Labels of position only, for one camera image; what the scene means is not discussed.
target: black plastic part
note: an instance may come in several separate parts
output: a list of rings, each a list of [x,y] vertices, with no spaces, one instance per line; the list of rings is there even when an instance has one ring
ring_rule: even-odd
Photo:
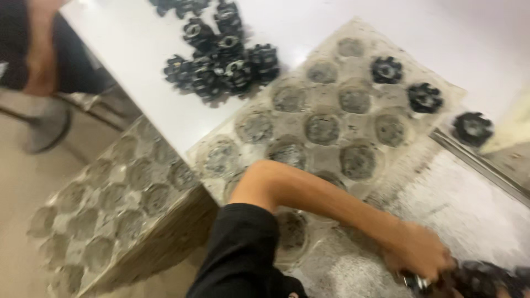
[[[156,13],[159,16],[165,16],[170,9],[174,8],[176,16],[181,20],[188,12],[200,16],[202,10],[209,4],[209,0],[149,0],[149,2],[156,6]]]
[[[482,146],[493,135],[493,123],[480,112],[467,112],[456,117],[453,135],[463,144]]]
[[[440,90],[429,83],[412,85],[407,92],[410,107],[416,113],[436,113],[444,104]]]
[[[239,37],[234,35],[223,36],[217,43],[217,51],[214,54],[215,73],[222,76],[230,63],[245,60],[244,54],[245,49]]]
[[[183,90],[192,90],[193,65],[184,58],[175,55],[174,58],[167,60],[167,67],[164,68],[166,80],[175,84],[176,87]]]
[[[200,18],[192,17],[184,26],[184,40],[199,51],[209,53],[215,49],[217,37],[210,26]]]
[[[215,100],[223,92],[223,82],[208,66],[195,70],[192,84],[195,93],[205,101]]]
[[[237,60],[228,64],[223,74],[223,82],[231,94],[245,95],[252,83],[252,67],[248,60]]]
[[[239,15],[239,9],[234,2],[219,1],[214,20],[221,34],[234,35],[240,39],[244,38],[243,22]]]
[[[378,84],[397,84],[403,76],[401,69],[401,63],[394,61],[394,57],[378,57],[372,62],[372,77]]]
[[[268,85],[280,74],[277,50],[270,43],[256,45],[253,49],[249,49],[248,57],[255,79],[262,85]]]

